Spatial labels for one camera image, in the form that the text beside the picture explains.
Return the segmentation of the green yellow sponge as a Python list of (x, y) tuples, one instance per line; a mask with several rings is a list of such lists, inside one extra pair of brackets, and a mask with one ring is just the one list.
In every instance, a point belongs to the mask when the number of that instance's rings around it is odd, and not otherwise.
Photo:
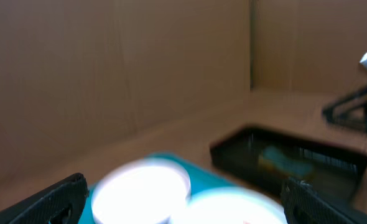
[(275, 146), (262, 150), (258, 155), (258, 166), (282, 177), (292, 176), (298, 179), (309, 179), (315, 172), (311, 163), (290, 158)]

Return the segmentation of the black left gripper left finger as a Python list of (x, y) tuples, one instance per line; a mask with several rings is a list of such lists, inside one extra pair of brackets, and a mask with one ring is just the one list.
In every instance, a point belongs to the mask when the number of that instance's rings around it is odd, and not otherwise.
[(76, 224), (87, 198), (86, 179), (75, 173), (0, 211), (0, 224)]

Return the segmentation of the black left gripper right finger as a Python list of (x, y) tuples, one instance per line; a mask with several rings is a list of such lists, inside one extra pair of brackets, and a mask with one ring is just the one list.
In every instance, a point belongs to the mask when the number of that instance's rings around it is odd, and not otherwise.
[(281, 203), (288, 224), (367, 224), (367, 214), (337, 200), (326, 200), (310, 184), (283, 181)]

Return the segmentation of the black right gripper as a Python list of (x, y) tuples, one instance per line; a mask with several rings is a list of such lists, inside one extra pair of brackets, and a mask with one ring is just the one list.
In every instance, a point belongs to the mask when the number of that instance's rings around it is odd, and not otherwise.
[(367, 86), (328, 104), (322, 115), (330, 124), (367, 133)]

